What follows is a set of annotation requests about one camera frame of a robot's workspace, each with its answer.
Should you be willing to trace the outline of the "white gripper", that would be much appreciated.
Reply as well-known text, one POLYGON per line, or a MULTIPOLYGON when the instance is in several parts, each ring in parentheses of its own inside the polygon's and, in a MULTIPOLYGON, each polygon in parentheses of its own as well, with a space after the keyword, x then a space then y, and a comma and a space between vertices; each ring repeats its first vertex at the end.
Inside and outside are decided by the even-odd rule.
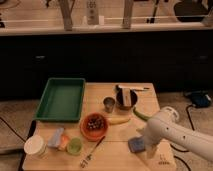
POLYGON ((153 158, 156 154, 157 146, 160 143, 160 139, 146 128, 137 129, 137 132, 141 135, 141 139, 143 140, 147 158, 153 158))

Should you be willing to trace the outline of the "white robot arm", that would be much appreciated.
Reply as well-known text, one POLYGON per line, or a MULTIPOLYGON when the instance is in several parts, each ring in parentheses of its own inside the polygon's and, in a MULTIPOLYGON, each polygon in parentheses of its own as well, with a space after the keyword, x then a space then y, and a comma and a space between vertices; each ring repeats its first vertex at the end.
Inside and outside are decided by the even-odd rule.
POLYGON ((133 109, 134 114, 146 121, 141 130, 148 156, 154 155, 155 148, 162 139, 176 143, 194 154, 213 162, 213 136, 187 129, 177 124, 179 113, 172 107, 161 108, 151 117, 133 109))

